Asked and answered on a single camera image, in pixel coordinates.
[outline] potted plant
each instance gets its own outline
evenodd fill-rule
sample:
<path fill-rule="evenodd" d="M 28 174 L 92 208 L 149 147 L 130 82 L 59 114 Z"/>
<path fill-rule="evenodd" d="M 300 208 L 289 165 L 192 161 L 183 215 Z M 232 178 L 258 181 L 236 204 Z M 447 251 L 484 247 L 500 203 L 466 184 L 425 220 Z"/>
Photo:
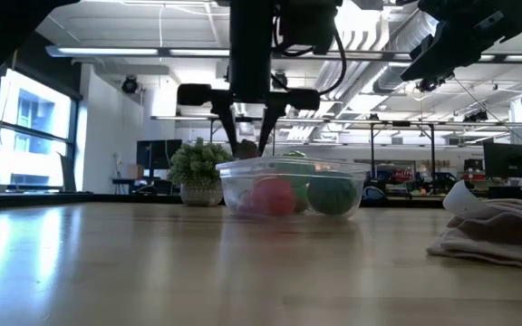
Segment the potted plant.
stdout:
<path fill-rule="evenodd" d="M 220 145 L 198 138 L 195 146 L 183 144 L 171 159 L 169 180 L 180 185 L 180 196 L 188 206 L 216 206 L 223 187 L 216 165 L 232 160 Z"/>

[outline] white cloth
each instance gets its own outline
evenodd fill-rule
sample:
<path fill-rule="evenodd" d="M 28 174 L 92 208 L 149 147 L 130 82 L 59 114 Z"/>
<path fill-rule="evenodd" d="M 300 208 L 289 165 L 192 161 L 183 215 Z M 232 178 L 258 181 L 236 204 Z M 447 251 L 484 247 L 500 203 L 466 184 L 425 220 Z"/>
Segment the white cloth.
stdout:
<path fill-rule="evenodd" d="M 444 200 L 455 217 L 429 254 L 522 267 L 522 200 L 480 201 L 457 183 Z"/>

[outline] green plant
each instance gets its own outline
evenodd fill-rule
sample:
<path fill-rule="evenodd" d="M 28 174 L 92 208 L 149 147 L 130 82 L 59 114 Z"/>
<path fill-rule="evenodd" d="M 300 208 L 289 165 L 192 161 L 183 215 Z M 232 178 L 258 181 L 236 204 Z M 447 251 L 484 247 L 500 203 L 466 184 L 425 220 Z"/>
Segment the green plant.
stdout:
<path fill-rule="evenodd" d="M 220 145 L 205 144 L 203 138 L 198 138 L 195 146 L 183 144 L 172 156 L 169 180 L 178 185 L 212 186 L 219 181 L 215 166 L 231 160 Z"/>

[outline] wooden table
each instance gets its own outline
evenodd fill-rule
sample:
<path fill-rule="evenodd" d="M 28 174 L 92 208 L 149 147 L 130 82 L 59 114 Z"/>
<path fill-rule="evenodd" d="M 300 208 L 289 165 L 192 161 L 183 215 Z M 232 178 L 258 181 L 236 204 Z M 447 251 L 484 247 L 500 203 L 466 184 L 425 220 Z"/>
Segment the wooden table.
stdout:
<path fill-rule="evenodd" d="M 522 325 L 522 270 L 427 257 L 443 210 L 0 211 L 0 325 Z"/>

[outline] transparent container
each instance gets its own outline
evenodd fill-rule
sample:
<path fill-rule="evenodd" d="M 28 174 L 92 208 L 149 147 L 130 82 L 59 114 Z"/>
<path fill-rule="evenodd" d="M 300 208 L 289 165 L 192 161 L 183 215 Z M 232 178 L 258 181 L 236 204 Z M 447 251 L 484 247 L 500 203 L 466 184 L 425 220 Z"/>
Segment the transparent container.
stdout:
<path fill-rule="evenodd" d="M 217 165 L 238 216 L 352 216 L 370 166 L 314 158 L 264 157 Z"/>

